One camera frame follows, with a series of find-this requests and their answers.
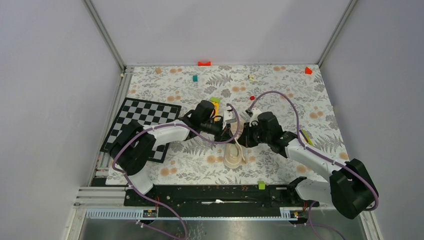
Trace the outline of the beige sneaker with laces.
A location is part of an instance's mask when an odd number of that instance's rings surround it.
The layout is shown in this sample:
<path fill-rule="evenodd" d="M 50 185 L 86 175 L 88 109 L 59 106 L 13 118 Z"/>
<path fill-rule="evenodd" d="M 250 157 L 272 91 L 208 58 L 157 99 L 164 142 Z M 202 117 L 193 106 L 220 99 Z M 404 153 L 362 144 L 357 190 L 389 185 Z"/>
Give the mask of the beige sneaker with laces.
<path fill-rule="evenodd" d="M 234 143 L 227 143 L 223 155 L 223 163 L 227 168 L 236 169 L 241 164 L 246 163 L 244 149 L 239 144 L 238 139 L 244 130 L 244 121 L 240 120 L 240 124 L 236 122 L 230 124 L 230 132 L 234 135 Z"/>

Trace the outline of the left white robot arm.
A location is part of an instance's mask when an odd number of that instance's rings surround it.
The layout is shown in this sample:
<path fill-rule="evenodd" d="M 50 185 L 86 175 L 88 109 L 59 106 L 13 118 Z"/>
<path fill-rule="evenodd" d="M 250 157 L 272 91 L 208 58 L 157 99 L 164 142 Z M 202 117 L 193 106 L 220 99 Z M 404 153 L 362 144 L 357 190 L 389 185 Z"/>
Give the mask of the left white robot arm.
<path fill-rule="evenodd" d="M 144 169 L 150 158 L 151 151 L 161 145 L 173 142 L 183 142 L 194 137 L 204 141 L 208 138 L 202 133 L 214 136 L 212 144 L 227 144 L 234 142 L 236 136 L 231 132 L 231 124 L 236 124 L 240 130 L 240 116 L 231 104 L 215 121 L 213 114 L 215 106 L 208 100 L 202 100 L 195 109 L 188 111 L 182 117 L 156 125 L 141 125 L 134 120 L 122 129 L 108 150 L 113 159 L 112 168 L 123 174 L 128 185 L 136 191 L 136 199 L 144 206 L 152 204 L 155 192 L 153 182 Z"/>

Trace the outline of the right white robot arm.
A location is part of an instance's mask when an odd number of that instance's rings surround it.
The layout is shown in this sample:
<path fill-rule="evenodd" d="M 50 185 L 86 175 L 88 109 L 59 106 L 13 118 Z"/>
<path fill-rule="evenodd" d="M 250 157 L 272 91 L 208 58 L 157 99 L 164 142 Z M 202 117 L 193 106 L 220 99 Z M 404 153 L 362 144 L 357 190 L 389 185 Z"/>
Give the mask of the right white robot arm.
<path fill-rule="evenodd" d="M 323 181 L 299 178 L 287 191 L 287 201 L 293 206 L 305 200 L 332 205 L 344 217 L 354 219 L 363 211 L 378 206 L 379 194 L 365 165 L 358 159 L 340 162 L 319 149 L 304 143 L 300 136 L 284 131 L 270 111 L 249 108 L 250 117 L 237 139 L 246 148 L 267 145 L 284 158 L 312 169 Z"/>

